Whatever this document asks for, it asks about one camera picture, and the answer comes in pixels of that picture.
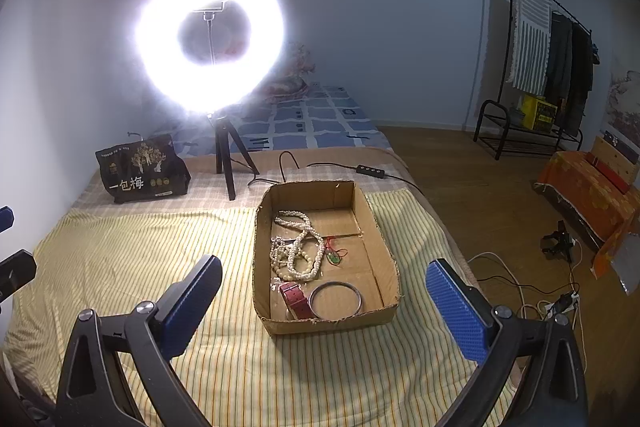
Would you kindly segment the yellow striped cloth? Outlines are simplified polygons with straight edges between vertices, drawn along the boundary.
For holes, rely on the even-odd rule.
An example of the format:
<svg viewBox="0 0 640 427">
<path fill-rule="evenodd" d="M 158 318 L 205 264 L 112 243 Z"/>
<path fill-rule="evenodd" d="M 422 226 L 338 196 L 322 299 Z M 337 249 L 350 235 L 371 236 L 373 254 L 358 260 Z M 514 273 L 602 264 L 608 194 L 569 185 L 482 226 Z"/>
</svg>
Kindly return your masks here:
<svg viewBox="0 0 640 427">
<path fill-rule="evenodd" d="M 406 190 L 368 202 L 399 268 L 390 323 L 273 337 L 254 310 L 248 208 L 98 217 L 72 211 L 35 251 L 35 280 L 13 301 L 3 349 L 48 395 L 58 390 L 78 313 L 127 313 L 202 256 L 224 281 L 175 370 L 215 426 L 431 426 L 474 372 L 427 294 L 427 263 L 452 258 L 444 230 Z"/>
</svg>

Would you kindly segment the brown cardboard box tray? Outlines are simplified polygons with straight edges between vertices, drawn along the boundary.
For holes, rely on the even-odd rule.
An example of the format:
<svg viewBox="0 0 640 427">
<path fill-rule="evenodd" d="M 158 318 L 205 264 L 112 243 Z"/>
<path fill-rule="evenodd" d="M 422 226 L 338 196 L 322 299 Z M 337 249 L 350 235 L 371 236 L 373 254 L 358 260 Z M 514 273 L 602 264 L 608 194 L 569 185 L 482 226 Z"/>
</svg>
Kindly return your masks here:
<svg viewBox="0 0 640 427">
<path fill-rule="evenodd" d="M 347 248 L 330 265 L 323 239 Z M 271 317 L 273 287 L 297 282 L 319 320 Z M 257 207 L 254 309 L 270 335 L 343 332 L 390 323 L 400 303 L 398 265 L 361 188 L 352 181 L 273 185 Z"/>
</svg>

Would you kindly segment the red leather strap watch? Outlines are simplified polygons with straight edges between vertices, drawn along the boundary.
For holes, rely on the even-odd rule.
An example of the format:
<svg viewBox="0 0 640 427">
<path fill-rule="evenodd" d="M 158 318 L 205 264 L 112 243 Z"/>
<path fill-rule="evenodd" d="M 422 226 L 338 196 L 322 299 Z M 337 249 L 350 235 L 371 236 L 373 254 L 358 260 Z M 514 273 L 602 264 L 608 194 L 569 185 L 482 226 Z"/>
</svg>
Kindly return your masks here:
<svg viewBox="0 0 640 427">
<path fill-rule="evenodd" d="M 279 321 L 319 320 L 309 298 L 297 282 L 279 282 L 273 287 L 271 317 Z"/>
</svg>

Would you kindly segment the red string jade pendant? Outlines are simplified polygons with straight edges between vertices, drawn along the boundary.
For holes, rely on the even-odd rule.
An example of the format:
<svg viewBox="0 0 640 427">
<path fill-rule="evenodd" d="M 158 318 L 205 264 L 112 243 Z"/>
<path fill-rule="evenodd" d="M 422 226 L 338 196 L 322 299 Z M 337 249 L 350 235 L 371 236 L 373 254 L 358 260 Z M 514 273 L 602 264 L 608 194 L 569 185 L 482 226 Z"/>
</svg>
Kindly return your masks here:
<svg viewBox="0 0 640 427">
<path fill-rule="evenodd" d="M 330 265 L 334 265 L 334 267 L 337 267 L 337 265 L 340 265 L 343 259 L 348 255 L 348 249 L 337 248 L 334 245 L 335 239 L 335 236 L 326 236 L 323 239 L 323 246 L 326 260 L 328 260 Z"/>
</svg>

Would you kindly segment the blue checkered bed sheet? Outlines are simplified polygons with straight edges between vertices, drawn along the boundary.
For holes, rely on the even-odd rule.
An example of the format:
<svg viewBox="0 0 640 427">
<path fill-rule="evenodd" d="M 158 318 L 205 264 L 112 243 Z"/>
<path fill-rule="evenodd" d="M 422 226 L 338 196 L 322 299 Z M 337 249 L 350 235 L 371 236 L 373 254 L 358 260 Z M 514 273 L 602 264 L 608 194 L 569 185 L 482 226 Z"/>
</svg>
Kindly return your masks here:
<svg viewBox="0 0 640 427">
<path fill-rule="evenodd" d="M 230 120 L 250 153 L 326 147 L 377 147 L 390 142 L 343 87 L 310 87 L 277 103 L 236 106 Z"/>
</svg>

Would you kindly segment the mountain landscape painting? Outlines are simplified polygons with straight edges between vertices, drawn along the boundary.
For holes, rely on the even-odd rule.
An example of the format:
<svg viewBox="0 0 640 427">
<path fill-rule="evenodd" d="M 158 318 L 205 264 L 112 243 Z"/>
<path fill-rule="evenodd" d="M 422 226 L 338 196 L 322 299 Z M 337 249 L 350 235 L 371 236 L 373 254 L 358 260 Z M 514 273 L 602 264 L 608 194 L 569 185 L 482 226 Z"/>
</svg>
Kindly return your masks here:
<svg viewBox="0 0 640 427">
<path fill-rule="evenodd" d="M 605 122 L 627 141 L 639 146 L 639 67 L 613 55 Z"/>
</svg>

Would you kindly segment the black tripod stand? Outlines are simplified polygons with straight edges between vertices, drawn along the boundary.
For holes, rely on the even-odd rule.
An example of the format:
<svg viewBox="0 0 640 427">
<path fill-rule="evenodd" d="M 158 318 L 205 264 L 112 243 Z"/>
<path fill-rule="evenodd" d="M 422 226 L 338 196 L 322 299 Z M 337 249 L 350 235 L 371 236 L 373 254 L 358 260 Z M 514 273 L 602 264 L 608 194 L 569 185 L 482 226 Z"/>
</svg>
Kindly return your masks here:
<svg viewBox="0 0 640 427">
<path fill-rule="evenodd" d="M 228 116 L 208 116 L 207 121 L 212 126 L 215 135 L 216 173 L 222 173 L 224 175 L 228 197 L 230 200 L 235 200 L 236 191 L 231 166 L 230 142 L 233 142 L 236 145 L 241 156 L 244 158 L 248 169 L 250 169 L 255 176 L 258 176 L 259 171 L 253 158 L 250 157 L 250 152 L 242 141 L 238 130 L 233 126 Z"/>
</svg>

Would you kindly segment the beige plaid blanket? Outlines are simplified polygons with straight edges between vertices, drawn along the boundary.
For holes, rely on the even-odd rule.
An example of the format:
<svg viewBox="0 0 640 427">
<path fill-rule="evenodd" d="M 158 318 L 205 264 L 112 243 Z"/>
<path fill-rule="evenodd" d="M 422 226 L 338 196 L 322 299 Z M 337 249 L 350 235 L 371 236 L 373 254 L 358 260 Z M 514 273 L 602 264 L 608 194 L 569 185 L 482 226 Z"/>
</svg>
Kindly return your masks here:
<svg viewBox="0 0 640 427">
<path fill-rule="evenodd" d="M 407 187 L 416 193 L 418 190 L 409 184 L 408 174 L 400 174 L 391 165 L 384 165 L 385 179 L 363 176 L 355 171 L 330 165 L 311 166 L 300 169 L 284 170 L 288 182 L 354 181 L 364 193 L 376 193 L 400 190 Z M 72 207 L 73 212 L 89 213 L 96 217 L 114 217 L 134 215 L 135 213 L 172 213 L 183 211 L 201 211 L 218 208 L 256 207 L 262 195 L 271 186 L 269 180 L 280 179 L 279 169 L 268 171 L 266 181 L 253 182 L 253 176 L 239 173 L 234 176 L 236 199 L 228 199 L 228 190 L 223 176 L 213 173 L 194 172 L 188 187 L 188 193 L 182 196 L 169 196 L 161 199 L 140 200 L 116 204 L 114 198 L 104 190 L 99 176 L 95 176 Z"/>
</svg>

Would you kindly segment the white striped hanging towel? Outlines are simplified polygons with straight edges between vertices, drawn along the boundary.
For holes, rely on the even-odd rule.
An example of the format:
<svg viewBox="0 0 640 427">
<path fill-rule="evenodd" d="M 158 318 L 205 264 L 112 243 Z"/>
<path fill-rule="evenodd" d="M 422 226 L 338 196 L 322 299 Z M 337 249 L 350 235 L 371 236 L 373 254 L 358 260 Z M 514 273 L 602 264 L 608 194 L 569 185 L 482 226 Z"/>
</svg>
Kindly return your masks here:
<svg viewBox="0 0 640 427">
<path fill-rule="evenodd" d="M 512 44 L 506 81 L 541 96 L 551 44 L 551 0 L 512 0 Z"/>
</svg>

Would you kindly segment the black printed snack bag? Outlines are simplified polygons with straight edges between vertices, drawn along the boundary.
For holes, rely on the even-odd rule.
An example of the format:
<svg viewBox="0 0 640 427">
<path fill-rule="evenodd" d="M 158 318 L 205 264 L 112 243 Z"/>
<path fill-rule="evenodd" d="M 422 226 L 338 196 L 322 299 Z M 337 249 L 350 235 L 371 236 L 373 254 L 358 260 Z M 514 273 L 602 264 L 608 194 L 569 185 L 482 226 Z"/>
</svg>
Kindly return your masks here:
<svg viewBox="0 0 640 427">
<path fill-rule="evenodd" d="M 191 175 L 170 134 L 114 145 L 96 152 L 105 190 L 115 204 L 183 196 Z"/>
</svg>

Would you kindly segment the black metal clothes rack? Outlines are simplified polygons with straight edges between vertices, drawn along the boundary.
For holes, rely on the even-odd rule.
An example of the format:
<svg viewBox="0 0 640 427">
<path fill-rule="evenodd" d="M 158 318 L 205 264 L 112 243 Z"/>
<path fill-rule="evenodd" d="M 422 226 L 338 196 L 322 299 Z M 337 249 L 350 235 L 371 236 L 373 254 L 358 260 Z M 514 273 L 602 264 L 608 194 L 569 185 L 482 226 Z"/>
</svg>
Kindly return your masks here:
<svg viewBox="0 0 640 427">
<path fill-rule="evenodd" d="M 508 0 L 497 87 L 480 104 L 473 141 L 499 160 L 582 147 L 582 115 L 600 64 L 592 30 L 558 0 Z"/>
</svg>

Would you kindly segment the dark hanging clothes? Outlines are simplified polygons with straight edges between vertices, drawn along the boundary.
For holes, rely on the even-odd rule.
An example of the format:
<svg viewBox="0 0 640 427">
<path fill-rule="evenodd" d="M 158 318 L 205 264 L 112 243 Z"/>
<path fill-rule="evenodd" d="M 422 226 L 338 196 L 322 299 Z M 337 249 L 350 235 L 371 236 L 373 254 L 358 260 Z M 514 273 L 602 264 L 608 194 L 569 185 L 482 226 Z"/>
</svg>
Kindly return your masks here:
<svg viewBox="0 0 640 427">
<path fill-rule="evenodd" d="M 577 136 L 600 64 L 591 34 L 565 15 L 553 12 L 544 99 L 556 106 L 555 124 Z"/>
</svg>

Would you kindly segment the yellow black box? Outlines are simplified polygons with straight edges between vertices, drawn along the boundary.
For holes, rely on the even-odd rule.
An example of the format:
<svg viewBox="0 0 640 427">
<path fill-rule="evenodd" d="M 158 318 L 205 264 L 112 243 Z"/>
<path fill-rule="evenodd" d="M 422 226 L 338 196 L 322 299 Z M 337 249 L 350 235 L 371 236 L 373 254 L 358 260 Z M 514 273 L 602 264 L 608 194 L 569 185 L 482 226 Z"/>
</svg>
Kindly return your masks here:
<svg viewBox="0 0 640 427">
<path fill-rule="evenodd" d="M 524 94 L 521 99 L 520 111 L 523 114 L 523 127 L 532 131 L 550 132 L 558 108 L 542 98 Z"/>
</svg>

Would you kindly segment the orange cloth covered table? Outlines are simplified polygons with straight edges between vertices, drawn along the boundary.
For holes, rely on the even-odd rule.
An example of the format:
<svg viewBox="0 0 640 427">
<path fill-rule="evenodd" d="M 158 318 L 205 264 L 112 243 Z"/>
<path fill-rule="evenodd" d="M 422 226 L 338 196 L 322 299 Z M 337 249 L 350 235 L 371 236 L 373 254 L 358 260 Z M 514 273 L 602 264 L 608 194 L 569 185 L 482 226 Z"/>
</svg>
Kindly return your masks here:
<svg viewBox="0 0 640 427">
<path fill-rule="evenodd" d="M 535 186 L 552 188 L 573 209 L 599 245 L 591 263 L 596 279 L 612 269 L 623 239 L 639 218 L 639 190 L 632 186 L 623 194 L 579 150 L 556 152 L 547 161 Z"/>
</svg>

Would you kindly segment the wooden box with red item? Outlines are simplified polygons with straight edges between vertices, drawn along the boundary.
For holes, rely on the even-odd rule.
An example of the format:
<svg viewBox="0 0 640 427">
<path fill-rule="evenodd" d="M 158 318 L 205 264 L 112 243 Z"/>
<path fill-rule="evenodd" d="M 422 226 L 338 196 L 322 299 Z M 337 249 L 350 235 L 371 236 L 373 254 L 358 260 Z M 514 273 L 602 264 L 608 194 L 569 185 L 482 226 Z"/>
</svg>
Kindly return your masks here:
<svg viewBox="0 0 640 427">
<path fill-rule="evenodd" d="M 602 136 L 597 136 L 594 140 L 592 149 L 586 155 L 586 161 L 623 194 L 626 194 L 634 185 L 639 173 L 639 165 L 631 162 Z"/>
</svg>

